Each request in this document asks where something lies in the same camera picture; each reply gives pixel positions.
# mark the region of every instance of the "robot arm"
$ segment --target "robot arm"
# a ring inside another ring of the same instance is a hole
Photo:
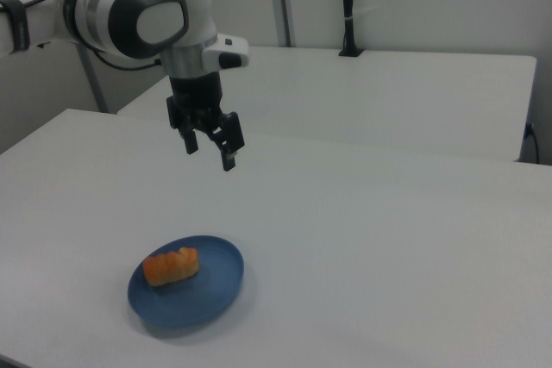
[[[235,166],[243,147],[236,113],[220,109],[218,72],[246,66],[248,43],[219,34],[210,0],[0,0],[0,57],[50,41],[76,41],[95,52],[132,59],[159,55],[171,79],[167,98],[171,126],[188,153],[206,133],[223,156],[224,170]]]

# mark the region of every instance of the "black cable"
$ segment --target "black cable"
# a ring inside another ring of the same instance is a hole
[[[524,131],[524,140],[527,137],[529,137],[530,135],[533,136],[533,142],[535,143],[536,163],[541,164],[541,155],[540,155],[540,151],[538,149],[538,140],[536,139],[535,129],[533,128],[533,124],[526,123],[525,124],[525,131]]]
[[[98,59],[100,59],[103,63],[105,63],[107,66],[110,66],[111,68],[117,69],[119,71],[126,71],[126,72],[132,72],[132,71],[143,71],[144,69],[150,69],[155,68],[156,66],[161,66],[161,59],[156,59],[153,64],[148,64],[144,66],[135,66],[135,67],[125,67],[125,66],[119,66],[115,65],[111,62],[109,62],[106,58],[104,58],[100,52],[98,51],[92,51],[97,56]]]
[[[536,163],[537,163],[537,164],[541,164],[541,160],[540,160],[540,156],[539,156],[539,151],[538,151],[538,141],[536,140],[535,131],[533,131],[533,133],[532,133],[531,135],[533,135],[533,141],[535,142]]]

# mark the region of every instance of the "blue plate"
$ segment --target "blue plate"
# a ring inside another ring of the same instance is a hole
[[[151,286],[141,263],[129,281],[129,303],[144,321],[158,327],[190,327],[221,314],[234,300],[243,279],[243,257],[232,243],[214,236],[192,236],[160,247],[150,256],[198,250],[199,271],[191,278]]]

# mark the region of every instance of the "orange food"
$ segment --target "orange food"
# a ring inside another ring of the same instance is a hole
[[[187,279],[199,270],[198,251],[182,247],[177,252],[149,256],[142,262],[144,276],[152,286]]]

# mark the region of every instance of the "white tabletop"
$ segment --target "white tabletop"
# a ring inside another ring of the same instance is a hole
[[[34,368],[549,367],[552,174],[246,134],[224,173],[164,122],[67,111],[0,156],[0,354]],[[207,326],[144,326],[134,268],[235,243]]]
[[[523,56],[252,47],[221,72],[244,129],[377,147],[518,159],[536,60]],[[119,114],[166,121],[164,79]]]

